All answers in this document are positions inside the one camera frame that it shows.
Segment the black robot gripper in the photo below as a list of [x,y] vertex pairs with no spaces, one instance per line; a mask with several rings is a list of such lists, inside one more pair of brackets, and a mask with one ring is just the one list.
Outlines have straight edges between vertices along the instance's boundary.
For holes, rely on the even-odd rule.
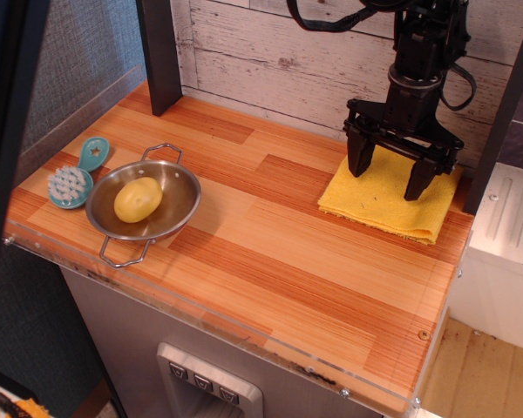
[[360,177],[369,168],[375,146],[382,146],[416,161],[404,193],[406,201],[415,201],[437,176],[439,165],[457,164],[464,143],[436,117],[445,76],[446,71],[439,71],[427,79],[409,78],[391,66],[383,103],[348,101],[349,116],[343,129],[353,176]]

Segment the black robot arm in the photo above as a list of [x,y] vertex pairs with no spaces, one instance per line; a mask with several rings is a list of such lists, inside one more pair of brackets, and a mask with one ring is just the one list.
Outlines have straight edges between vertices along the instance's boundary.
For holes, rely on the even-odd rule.
[[376,146],[413,160],[404,193],[419,199],[432,180],[451,173],[464,143],[437,120],[447,74],[454,71],[476,84],[457,61],[471,37],[466,30],[466,1],[369,1],[376,11],[395,15],[396,58],[385,102],[351,99],[344,122],[348,168],[355,177],[370,166]]

